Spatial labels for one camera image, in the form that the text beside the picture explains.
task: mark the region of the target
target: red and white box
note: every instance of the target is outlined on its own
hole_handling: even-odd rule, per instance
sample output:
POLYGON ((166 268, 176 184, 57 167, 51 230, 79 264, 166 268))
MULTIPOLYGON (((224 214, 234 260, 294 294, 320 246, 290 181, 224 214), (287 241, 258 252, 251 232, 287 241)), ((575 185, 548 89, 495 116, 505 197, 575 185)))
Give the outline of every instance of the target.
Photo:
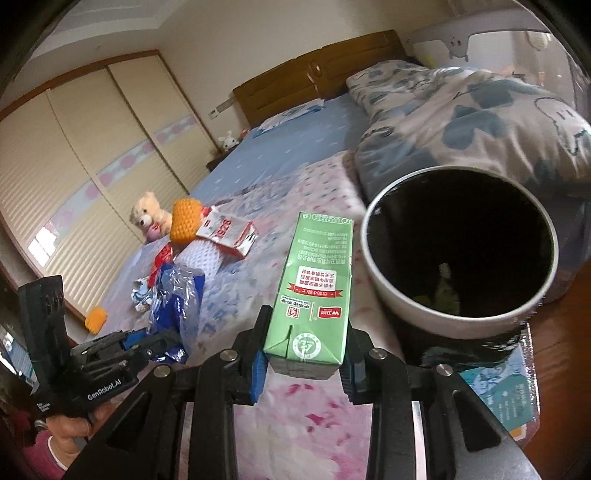
POLYGON ((214 207, 197 230, 198 237, 211 240, 222 252, 240 258, 246 257, 258 235, 250 220, 222 213, 214 207))

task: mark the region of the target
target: human hand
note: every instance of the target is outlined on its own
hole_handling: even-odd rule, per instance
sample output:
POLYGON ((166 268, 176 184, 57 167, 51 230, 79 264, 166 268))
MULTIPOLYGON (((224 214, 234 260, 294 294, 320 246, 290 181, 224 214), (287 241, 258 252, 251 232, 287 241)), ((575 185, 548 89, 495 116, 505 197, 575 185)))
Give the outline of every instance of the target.
POLYGON ((111 402, 103 403, 93 412, 94 424, 86 419, 71 419, 64 415, 49 417, 46 420, 47 430, 53 435, 50 445, 57 459, 64 466, 69 467, 80 453, 73 439, 75 437, 92 438, 116 408, 117 405, 111 402))

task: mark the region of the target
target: orange knitted object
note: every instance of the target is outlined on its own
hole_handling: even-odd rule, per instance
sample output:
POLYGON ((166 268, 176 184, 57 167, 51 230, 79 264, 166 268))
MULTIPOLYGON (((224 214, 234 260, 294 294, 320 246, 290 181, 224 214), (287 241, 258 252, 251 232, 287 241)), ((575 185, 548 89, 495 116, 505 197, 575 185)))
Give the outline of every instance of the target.
POLYGON ((201 202, 186 198, 174 202, 173 225, 170 240, 176 244, 187 245, 195 240, 201 226, 201 202))
POLYGON ((96 335, 100 332, 100 329, 107 321, 107 316, 107 312, 104 309, 100 307, 94 307, 86 317, 84 326, 90 333, 96 335))

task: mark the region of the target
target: patterned comforter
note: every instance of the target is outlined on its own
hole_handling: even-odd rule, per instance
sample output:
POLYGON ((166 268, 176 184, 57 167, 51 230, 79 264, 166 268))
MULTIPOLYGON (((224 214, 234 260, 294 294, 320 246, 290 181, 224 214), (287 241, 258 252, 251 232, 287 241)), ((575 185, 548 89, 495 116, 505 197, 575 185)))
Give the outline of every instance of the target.
POLYGON ((547 208, 560 263, 547 299, 591 254, 591 127, 555 94, 486 70, 378 63, 347 80, 368 113, 355 163, 372 200, 436 165, 474 166, 523 184, 547 208))

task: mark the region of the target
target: wardrobe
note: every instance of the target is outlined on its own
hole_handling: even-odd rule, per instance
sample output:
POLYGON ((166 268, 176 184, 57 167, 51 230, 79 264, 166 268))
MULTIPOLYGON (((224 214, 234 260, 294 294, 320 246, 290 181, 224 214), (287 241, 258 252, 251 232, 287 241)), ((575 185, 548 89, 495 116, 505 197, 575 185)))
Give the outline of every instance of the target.
POLYGON ((159 55, 107 64, 0 121, 1 220, 84 316, 144 243, 129 221, 137 199, 151 190, 171 210, 216 153, 159 55))

